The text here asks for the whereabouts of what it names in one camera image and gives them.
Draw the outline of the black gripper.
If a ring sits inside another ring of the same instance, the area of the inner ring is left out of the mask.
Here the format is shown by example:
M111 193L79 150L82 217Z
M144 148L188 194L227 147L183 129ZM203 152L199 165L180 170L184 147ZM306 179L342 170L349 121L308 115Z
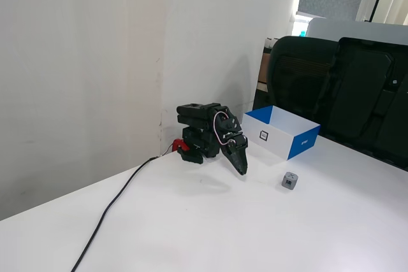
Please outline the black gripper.
M248 139L243 134L237 117L228 108L217 110L212 127L224 156L240 175L246 175L248 163L245 151L248 147Z

